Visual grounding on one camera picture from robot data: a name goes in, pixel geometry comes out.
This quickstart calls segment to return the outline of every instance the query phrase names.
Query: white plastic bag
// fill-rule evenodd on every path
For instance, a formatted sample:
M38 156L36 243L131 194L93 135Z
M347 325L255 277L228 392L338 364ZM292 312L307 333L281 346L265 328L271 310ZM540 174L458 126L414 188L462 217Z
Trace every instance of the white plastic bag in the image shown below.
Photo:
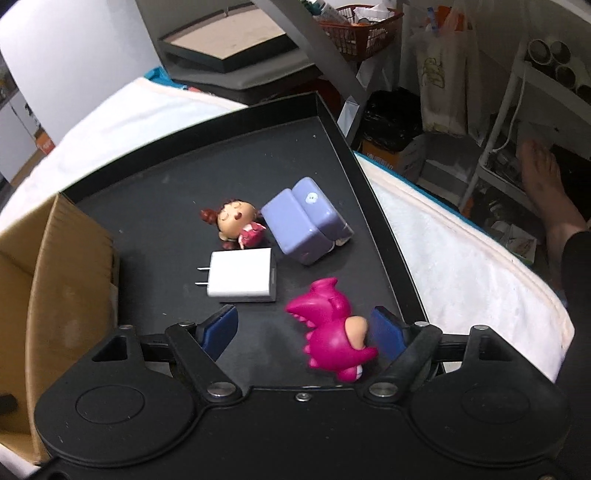
M456 31L463 14L463 31ZM456 0L437 33L413 37L425 132L479 138L482 92L475 24Z

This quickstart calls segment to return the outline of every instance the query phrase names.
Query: pink dinosaur figurine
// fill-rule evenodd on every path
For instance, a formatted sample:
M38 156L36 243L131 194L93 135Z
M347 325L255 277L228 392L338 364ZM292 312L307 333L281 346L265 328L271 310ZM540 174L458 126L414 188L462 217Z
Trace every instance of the pink dinosaur figurine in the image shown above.
M378 350L365 346L368 321L351 316L349 300L335 288L336 283L334 277L316 280L310 291L290 301L285 311L316 329L306 334L308 364L336 372L341 382L354 382L361 377L361 365L374 359Z
M335 288L337 282L334 277L316 280L310 291L290 301L285 311L310 328L351 316L349 300Z
M354 382L361 377L362 364L378 355L377 348L364 345L368 322L363 317L349 317L327 322L308 332L304 352L308 364L337 373L341 382Z

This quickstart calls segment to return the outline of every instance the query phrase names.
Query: toy hair bun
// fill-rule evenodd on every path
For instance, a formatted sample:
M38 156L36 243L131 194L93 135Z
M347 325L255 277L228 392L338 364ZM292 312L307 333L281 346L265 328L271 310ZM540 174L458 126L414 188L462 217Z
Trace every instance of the toy hair bun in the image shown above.
M217 223L217 213L214 210L211 210L211 208L201 210L201 220L210 225L215 225Z

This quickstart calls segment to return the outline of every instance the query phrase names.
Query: bare foot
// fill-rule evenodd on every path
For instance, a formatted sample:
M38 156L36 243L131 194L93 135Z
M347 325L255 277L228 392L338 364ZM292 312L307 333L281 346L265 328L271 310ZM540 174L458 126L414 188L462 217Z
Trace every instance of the bare foot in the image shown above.
M566 196L554 154L535 140L523 142L517 156L521 160L521 179L528 197L543 212L557 196Z
M586 230L583 216L564 192L556 158L546 147L528 140L517 153L521 179L546 227L548 260L555 285L560 285L560 261L571 236Z

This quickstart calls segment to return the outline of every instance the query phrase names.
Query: orange basket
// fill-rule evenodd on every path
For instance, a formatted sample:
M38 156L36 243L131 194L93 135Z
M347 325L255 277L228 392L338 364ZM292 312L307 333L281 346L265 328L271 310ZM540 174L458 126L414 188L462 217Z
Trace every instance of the orange basket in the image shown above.
M357 7L371 8L374 5L347 5L337 8L349 22L355 20ZM398 20L404 15L402 12L389 9L395 15L371 25L352 24L340 25L330 22L318 22L322 30L333 41L345 60L364 61L382 51L396 36Z

